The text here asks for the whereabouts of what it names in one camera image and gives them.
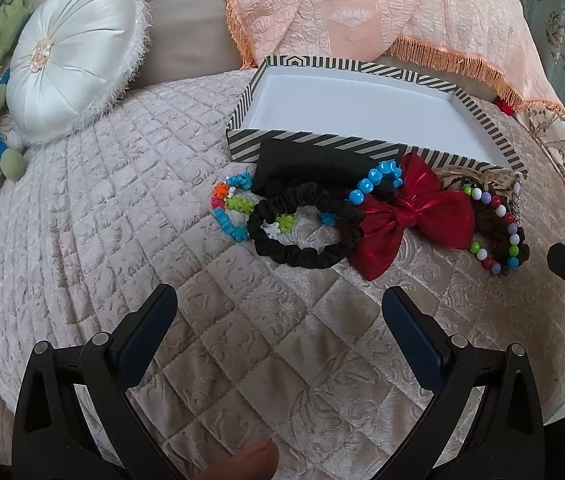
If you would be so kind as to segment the person's left hand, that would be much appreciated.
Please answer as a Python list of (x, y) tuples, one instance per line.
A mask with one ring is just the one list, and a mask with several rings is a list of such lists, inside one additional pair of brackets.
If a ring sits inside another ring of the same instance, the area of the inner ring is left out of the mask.
[(270, 480), (277, 471), (279, 450), (272, 439), (247, 445), (228, 460), (205, 468), (199, 480)]

